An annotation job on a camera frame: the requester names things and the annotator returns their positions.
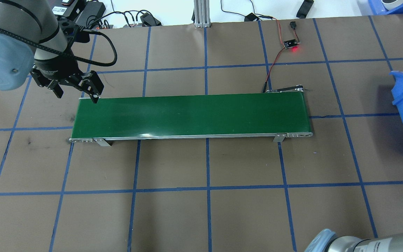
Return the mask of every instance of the gray robot arm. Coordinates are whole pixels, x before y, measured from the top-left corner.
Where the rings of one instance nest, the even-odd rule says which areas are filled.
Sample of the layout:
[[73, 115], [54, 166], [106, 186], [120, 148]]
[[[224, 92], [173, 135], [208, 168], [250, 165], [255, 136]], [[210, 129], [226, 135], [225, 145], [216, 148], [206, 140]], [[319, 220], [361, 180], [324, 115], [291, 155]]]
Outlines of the gray robot arm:
[[[46, 0], [0, 0], [0, 90], [20, 87], [30, 72], [38, 86], [58, 98], [63, 95], [59, 85], [66, 85], [88, 93], [96, 103], [104, 85], [96, 72], [80, 71], [76, 59], [81, 58], [71, 51], [77, 34], [77, 42], [88, 42], [90, 33], [103, 35], [112, 45], [106, 35], [54, 16]], [[99, 65], [115, 64], [112, 48], [114, 61]]]

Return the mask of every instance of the red wire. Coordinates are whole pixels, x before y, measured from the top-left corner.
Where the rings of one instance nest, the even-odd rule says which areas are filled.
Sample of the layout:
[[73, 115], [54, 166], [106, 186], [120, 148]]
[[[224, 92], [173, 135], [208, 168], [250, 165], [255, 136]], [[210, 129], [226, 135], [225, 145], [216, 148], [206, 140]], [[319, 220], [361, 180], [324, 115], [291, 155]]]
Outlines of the red wire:
[[281, 45], [283, 45], [284, 43], [283, 43], [283, 38], [281, 36], [281, 24], [280, 24], [280, 21], [278, 19], [275, 19], [275, 20], [276, 20], [276, 23], [278, 24], [279, 31], [280, 31], [280, 42], [281, 42]]
[[266, 83], [267, 83], [267, 81], [268, 81], [268, 78], [270, 78], [270, 73], [271, 73], [271, 70], [273, 69], [273, 66], [276, 64], [276, 62], [277, 62], [278, 59], [280, 58], [281, 53], [284, 51], [284, 49], [285, 49], [285, 47], [282, 48], [280, 52], [278, 52], [278, 55], [276, 56], [275, 61], [274, 61], [273, 64], [271, 65], [270, 70], [268, 71], [268, 74], [267, 74], [267, 78], [265, 79], [265, 82], [266, 82]]
[[298, 38], [298, 35], [296, 34], [296, 30], [293, 29], [293, 32], [295, 33], [296, 41], [299, 42], [299, 38]]

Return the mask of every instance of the white floor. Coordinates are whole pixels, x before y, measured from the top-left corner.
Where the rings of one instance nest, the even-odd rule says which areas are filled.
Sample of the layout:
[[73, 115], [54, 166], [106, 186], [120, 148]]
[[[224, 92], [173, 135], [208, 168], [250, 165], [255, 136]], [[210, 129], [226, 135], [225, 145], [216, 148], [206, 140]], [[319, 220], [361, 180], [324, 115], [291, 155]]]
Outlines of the white floor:
[[[104, 2], [107, 13], [113, 11], [110, 0]], [[141, 10], [150, 11], [165, 26], [190, 24], [193, 12], [193, 0], [112, 0], [115, 11]], [[296, 13], [304, 0], [253, 0], [256, 13], [274, 16], [277, 19], [296, 19]], [[222, 0], [224, 10], [250, 14], [253, 11], [250, 0]], [[243, 17], [224, 13], [220, 9], [220, 0], [210, 1], [211, 22], [243, 21]], [[328, 18], [332, 16], [371, 15], [368, 0], [315, 0], [308, 18]], [[114, 28], [123, 27], [126, 22], [122, 15], [112, 14], [107, 21]]]

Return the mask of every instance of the black cable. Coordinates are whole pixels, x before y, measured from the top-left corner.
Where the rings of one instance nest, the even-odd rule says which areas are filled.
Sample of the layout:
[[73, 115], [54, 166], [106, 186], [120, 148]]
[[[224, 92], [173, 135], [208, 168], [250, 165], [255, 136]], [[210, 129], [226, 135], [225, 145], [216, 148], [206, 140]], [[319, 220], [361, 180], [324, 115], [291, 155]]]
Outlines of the black cable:
[[107, 15], [100, 17], [99, 19], [95, 19], [95, 20], [93, 21], [93, 23], [91, 23], [91, 24], [89, 24], [88, 26], [86, 26], [86, 28], [87, 28], [87, 29], [91, 29], [91, 26], [93, 26], [93, 24], [99, 23], [100, 20], [105, 19], [107, 16], [110, 16], [111, 14], [123, 14], [123, 16], [124, 16], [124, 18], [125, 18], [125, 21], [126, 21], [127, 24], [128, 24], [128, 27], [131, 27], [131, 26], [130, 26], [130, 22], [128, 22], [128, 18], [127, 18], [127, 16], [125, 15], [126, 12], [128, 12], [128, 11], [125, 11], [125, 12], [120, 12], [120, 11], [110, 12], [110, 13], [108, 13]]
[[107, 19], [104, 20], [104, 26], [106, 29], [110, 29], [110, 23], [107, 21]]
[[134, 23], [135, 19], [133, 17], [133, 14], [131, 13], [131, 11], [133, 11], [133, 10], [127, 10], [127, 11], [124, 11], [124, 12], [130, 14], [130, 16], [132, 17], [132, 22]]
[[220, 9], [221, 9], [223, 12], [225, 12], [225, 13], [231, 13], [231, 14], [236, 14], [236, 15], [240, 15], [240, 16], [245, 17], [245, 15], [242, 15], [242, 14], [240, 14], [240, 13], [224, 10], [224, 6], [223, 6], [223, 4], [222, 4], [222, 0], [220, 0]]
[[251, 2], [251, 6], [253, 7], [253, 13], [256, 14], [256, 11], [254, 10], [254, 3], [253, 3], [253, 1], [250, 0], [250, 2]]
[[137, 12], [138, 12], [138, 13], [136, 13], [136, 21], [138, 21], [138, 15], [139, 15], [139, 13], [143, 14], [143, 12], [147, 12], [147, 13], [149, 13], [149, 14], [150, 14], [150, 16], [152, 16], [153, 21], [155, 22], [155, 26], [157, 26], [157, 25], [158, 25], [158, 24], [156, 23], [156, 19], [155, 19], [155, 17], [152, 15], [152, 13], [151, 13], [150, 11], [148, 11], [148, 10], [146, 10], [146, 9], [142, 9], [142, 10], [135, 10], [135, 11], [137, 11]]
[[113, 9], [113, 11], [115, 11], [115, 7], [113, 6], [113, 0], [110, 0], [110, 2], [112, 3], [112, 9]]
[[114, 59], [113, 59], [112, 62], [110, 62], [110, 63], [102, 63], [102, 62], [95, 62], [95, 61], [92, 61], [90, 59], [80, 58], [78, 56], [74, 56], [72, 54], [65, 53], [63, 51], [58, 51], [58, 50], [55, 50], [55, 49], [48, 48], [46, 46], [40, 45], [39, 43], [36, 43], [36, 42], [34, 42], [32, 40], [28, 40], [27, 38], [21, 37], [20, 35], [16, 35], [15, 33], [11, 33], [8, 30], [4, 30], [4, 29], [0, 28], [0, 33], [3, 34], [3, 35], [7, 35], [7, 36], [9, 36], [11, 38], [14, 38], [16, 40], [19, 40], [19, 41], [21, 41], [21, 42], [23, 42], [23, 43], [25, 43], [27, 45], [34, 46], [34, 47], [36, 47], [36, 48], [38, 48], [40, 50], [47, 51], [47, 52], [53, 53], [53, 54], [57, 54], [59, 56], [65, 57], [65, 58], [74, 59], [74, 60], [77, 60], [77, 61], [80, 61], [80, 62], [85, 62], [85, 63], [88, 63], [88, 64], [98, 65], [100, 67], [110, 67], [110, 66], [116, 64], [116, 62], [117, 62], [117, 52], [116, 52], [115, 46], [113, 45], [113, 42], [110, 40], [110, 38], [107, 35], [105, 35], [104, 33], [99, 32], [99, 31], [89, 30], [89, 31], [86, 31], [86, 32], [88, 32], [89, 34], [101, 35], [102, 37], [104, 37], [110, 43], [110, 46], [111, 46], [111, 48], [113, 50], [113, 54], [114, 54]]

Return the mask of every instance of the green conveyor belt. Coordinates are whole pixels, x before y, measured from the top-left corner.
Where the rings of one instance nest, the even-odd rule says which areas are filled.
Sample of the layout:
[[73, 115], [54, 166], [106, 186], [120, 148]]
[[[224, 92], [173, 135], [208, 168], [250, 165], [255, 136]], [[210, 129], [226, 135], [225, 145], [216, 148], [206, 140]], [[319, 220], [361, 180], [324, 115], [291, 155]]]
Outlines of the green conveyor belt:
[[71, 140], [310, 133], [302, 91], [80, 99]]

